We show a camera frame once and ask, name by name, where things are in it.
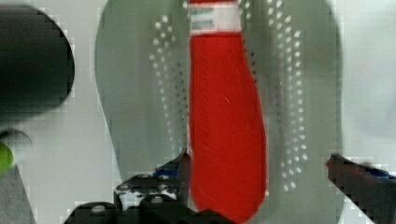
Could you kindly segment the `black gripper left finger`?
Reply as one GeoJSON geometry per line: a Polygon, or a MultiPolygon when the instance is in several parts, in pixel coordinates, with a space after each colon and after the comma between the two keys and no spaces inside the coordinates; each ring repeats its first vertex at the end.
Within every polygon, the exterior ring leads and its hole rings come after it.
{"type": "Polygon", "coordinates": [[[189,200],[191,156],[187,149],[152,174],[134,175],[114,189],[114,203],[119,209],[137,207],[147,196],[163,194],[185,205],[189,200]]]}

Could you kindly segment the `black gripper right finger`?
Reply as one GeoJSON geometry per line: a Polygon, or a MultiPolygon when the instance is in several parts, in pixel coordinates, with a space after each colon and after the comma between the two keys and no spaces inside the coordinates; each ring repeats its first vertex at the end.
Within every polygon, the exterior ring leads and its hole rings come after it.
{"type": "Polygon", "coordinates": [[[390,173],[333,153],[328,179],[374,224],[395,224],[396,182],[390,173]]]}

